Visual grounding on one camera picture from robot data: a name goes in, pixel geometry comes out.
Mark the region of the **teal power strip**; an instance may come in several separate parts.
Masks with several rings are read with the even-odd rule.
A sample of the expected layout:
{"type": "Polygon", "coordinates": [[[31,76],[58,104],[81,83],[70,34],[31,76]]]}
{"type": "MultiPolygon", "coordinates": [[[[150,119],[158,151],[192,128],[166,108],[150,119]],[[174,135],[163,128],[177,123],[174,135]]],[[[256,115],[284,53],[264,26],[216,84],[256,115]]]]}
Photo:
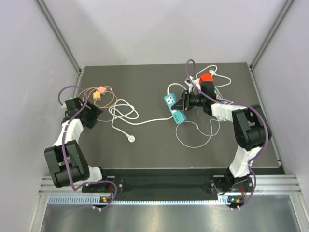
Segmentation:
{"type": "Polygon", "coordinates": [[[183,111],[175,108],[176,105],[176,96],[174,93],[169,93],[164,97],[166,105],[172,115],[176,124],[181,124],[186,121],[186,116],[183,111]]]}

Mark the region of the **yellow USB charger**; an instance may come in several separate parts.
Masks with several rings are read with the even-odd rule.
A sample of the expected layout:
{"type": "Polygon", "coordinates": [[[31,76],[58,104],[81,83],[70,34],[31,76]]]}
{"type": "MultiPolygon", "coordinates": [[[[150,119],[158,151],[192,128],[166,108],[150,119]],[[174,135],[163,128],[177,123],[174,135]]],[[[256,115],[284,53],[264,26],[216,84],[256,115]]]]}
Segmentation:
{"type": "Polygon", "coordinates": [[[96,101],[100,101],[101,100],[101,93],[96,91],[93,93],[93,100],[96,101]]]}

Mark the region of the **pink USB charger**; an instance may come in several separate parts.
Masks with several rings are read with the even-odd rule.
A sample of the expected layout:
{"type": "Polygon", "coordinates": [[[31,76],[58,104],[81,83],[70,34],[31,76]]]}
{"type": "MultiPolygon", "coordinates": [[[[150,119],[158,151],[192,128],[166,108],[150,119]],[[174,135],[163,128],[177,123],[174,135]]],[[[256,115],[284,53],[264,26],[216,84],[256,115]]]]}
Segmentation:
{"type": "Polygon", "coordinates": [[[103,86],[98,87],[98,92],[99,92],[100,94],[103,94],[103,95],[104,95],[106,90],[107,90],[106,87],[103,87],[103,86]]]}

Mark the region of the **white power strip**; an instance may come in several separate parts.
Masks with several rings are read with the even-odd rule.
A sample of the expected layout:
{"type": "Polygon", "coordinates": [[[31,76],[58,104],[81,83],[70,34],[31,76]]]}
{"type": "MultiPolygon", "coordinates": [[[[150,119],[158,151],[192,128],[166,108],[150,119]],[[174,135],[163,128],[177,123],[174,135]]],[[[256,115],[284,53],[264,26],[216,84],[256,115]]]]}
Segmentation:
{"type": "Polygon", "coordinates": [[[193,93],[194,91],[196,91],[196,88],[192,84],[194,84],[200,90],[200,84],[199,84],[200,79],[193,78],[193,77],[190,77],[190,78],[191,78],[191,81],[189,81],[188,78],[186,78],[184,81],[189,87],[189,92],[193,93]]]}

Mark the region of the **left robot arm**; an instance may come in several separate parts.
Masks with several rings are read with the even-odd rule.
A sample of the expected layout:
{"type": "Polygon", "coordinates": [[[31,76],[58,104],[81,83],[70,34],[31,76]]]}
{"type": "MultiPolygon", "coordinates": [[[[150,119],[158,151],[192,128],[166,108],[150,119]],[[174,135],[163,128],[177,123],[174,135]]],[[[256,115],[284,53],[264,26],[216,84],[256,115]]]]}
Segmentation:
{"type": "Polygon", "coordinates": [[[44,150],[44,157],[54,185],[57,188],[74,184],[93,183],[98,191],[106,191],[109,179],[102,175],[100,167],[88,165],[79,146],[79,138],[85,128],[93,128],[102,110],[80,98],[66,100],[65,117],[57,141],[44,150]]]}

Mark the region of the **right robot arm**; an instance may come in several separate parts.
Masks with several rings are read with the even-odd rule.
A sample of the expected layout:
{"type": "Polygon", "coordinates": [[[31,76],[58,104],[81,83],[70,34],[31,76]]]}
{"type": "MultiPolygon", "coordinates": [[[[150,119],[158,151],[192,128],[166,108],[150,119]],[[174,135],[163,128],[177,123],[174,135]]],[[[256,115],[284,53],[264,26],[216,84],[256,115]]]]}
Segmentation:
{"type": "Polygon", "coordinates": [[[166,97],[171,113],[184,116],[184,111],[201,107],[203,111],[216,118],[232,122],[238,147],[232,163],[224,174],[223,184],[216,186],[222,193],[237,191],[247,182],[253,161],[267,147],[271,130],[259,105],[245,106],[225,102],[216,98],[213,81],[200,81],[193,85],[196,93],[184,90],[178,101],[166,97]]]}

